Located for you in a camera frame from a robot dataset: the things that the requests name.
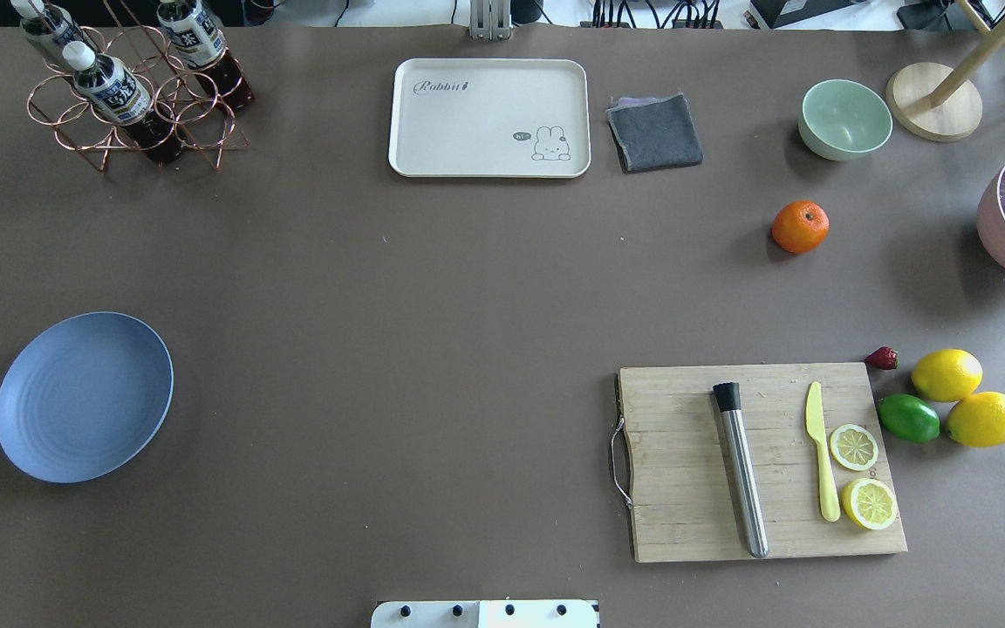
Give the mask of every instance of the tangerine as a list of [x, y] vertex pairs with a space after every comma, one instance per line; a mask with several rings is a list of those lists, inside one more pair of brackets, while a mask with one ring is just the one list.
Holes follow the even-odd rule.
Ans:
[[810, 200], [782, 207], [770, 227], [770, 237], [790, 253], [809, 253], [829, 234], [829, 215]]

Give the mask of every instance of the white bottle cap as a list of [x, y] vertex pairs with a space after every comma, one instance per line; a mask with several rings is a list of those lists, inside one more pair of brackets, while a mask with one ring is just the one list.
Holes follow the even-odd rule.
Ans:
[[10, 0], [10, 3], [15, 7], [17, 14], [27, 20], [38, 16], [39, 11], [44, 11], [43, 0]]
[[69, 41], [63, 54], [64, 60], [76, 70], [84, 70], [95, 63], [95, 51], [82, 41]]

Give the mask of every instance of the lemon slice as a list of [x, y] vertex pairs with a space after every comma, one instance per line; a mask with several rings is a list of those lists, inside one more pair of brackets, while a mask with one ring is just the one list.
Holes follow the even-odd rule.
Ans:
[[897, 500], [881, 481], [870, 477], [852, 480], [844, 486], [841, 501], [850, 519], [868, 530], [882, 530], [894, 524]]
[[869, 469], [878, 460], [878, 444], [874, 436], [855, 424], [838, 426], [829, 440], [829, 449], [832, 457], [850, 470]]

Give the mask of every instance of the black muddler tip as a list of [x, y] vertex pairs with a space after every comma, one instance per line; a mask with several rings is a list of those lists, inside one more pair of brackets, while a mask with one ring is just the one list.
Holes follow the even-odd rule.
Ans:
[[739, 382], [718, 383], [713, 387], [713, 392], [716, 394], [716, 405], [719, 406], [721, 413], [739, 409]]

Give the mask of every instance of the strawberry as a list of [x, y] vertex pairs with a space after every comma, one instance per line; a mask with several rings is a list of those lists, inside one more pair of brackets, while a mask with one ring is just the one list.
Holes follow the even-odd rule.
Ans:
[[897, 368], [897, 352], [889, 347], [879, 347], [875, 353], [868, 355], [864, 362], [882, 371], [892, 371]]

